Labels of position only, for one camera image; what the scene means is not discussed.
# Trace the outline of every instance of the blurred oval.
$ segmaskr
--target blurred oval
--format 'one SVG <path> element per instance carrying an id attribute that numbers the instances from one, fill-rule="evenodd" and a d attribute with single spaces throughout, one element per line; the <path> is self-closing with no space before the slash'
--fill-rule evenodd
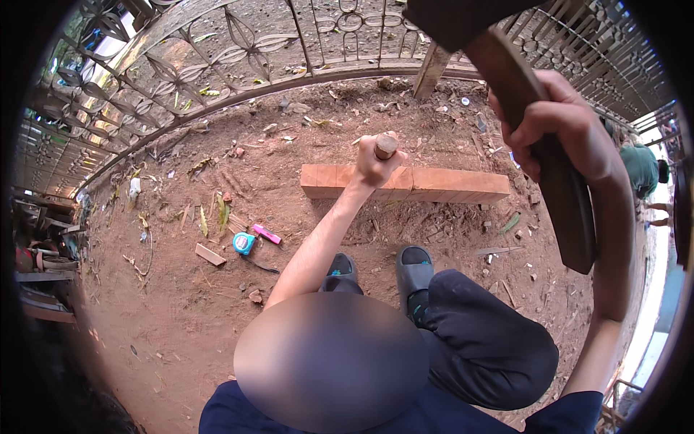
<path id="1" fill-rule="evenodd" d="M 415 325 L 359 294 L 315 292 L 258 315 L 236 346 L 234 372 L 266 416 L 338 434 L 386 422 L 422 390 L 429 353 Z"/>

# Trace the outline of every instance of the hand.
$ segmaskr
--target hand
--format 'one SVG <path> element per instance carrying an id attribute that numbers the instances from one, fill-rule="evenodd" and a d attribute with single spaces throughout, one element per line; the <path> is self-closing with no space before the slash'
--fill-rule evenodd
<path id="1" fill-rule="evenodd" d="M 398 138 L 398 135 L 393 131 L 388 131 L 386 134 Z M 363 135 L 359 139 L 357 169 L 352 178 L 352 182 L 373 190 L 382 187 L 390 178 L 393 170 L 407 160 L 407 154 L 400 149 L 388 160 L 379 160 L 373 152 L 375 146 L 376 136 L 374 135 Z"/>
<path id="2" fill-rule="evenodd" d="M 537 101 L 526 107 L 523 121 L 515 131 L 504 121 L 499 100 L 489 92 L 489 104 L 501 120 L 504 142 L 513 150 L 516 162 L 533 181 L 539 182 L 540 164 L 531 156 L 530 145 L 542 135 L 554 133 L 589 185 L 610 175 L 617 154 L 598 116 L 558 72 L 540 70 L 535 75 L 552 101 Z"/>

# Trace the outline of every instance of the green shirt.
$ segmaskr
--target green shirt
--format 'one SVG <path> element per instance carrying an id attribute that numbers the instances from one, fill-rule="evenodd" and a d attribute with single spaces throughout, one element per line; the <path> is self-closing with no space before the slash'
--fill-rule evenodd
<path id="1" fill-rule="evenodd" d="M 650 149 L 637 144 L 635 146 L 623 146 L 619 149 L 624 166 L 629 174 L 632 189 L 639 199 L 643 199 L 653 193 L 658 185 L 658 160 Z"/>

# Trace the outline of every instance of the person's left hand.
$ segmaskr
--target person's left hand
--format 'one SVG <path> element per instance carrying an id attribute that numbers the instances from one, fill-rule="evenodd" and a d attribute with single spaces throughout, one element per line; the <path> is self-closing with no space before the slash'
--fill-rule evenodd
<path id="1" fill-rule="evenodd" d="M 386 134 L 398 138 L 398 134 L 393 131 L 388 131 Z M 388 160 L 380 160 L 374 154 L 375 146 L 376 136 L 374 135 L 363 135 L 359 139 L 357 169 L 352 178 L 353 182 L 374 190 L 382 187 L 390 178 L 393 170 L 407 161 L 407 154 L 400 148 Z"/>

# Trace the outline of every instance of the bare leg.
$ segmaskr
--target bare leg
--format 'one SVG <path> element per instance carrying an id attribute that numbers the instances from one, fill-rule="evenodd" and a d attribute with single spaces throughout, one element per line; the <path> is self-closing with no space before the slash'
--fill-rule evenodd
<path id="1" fill-rule="evenodd" d="M 668 220 L 669 220 L 669 218 L 662 219 L 662 220 L 654 220 L 653 222 L 649 222 L 649 225 L 651 225 L 651 226 L 667 226 Z"/>
<path id="2" fill-rule="evenodd" d="M 646 208 L 649 208 L 651 210 L 661 210 L 661 211 L 667 211 L 668 210 L 668 204 L 667 203 L 647 203 Z"/>

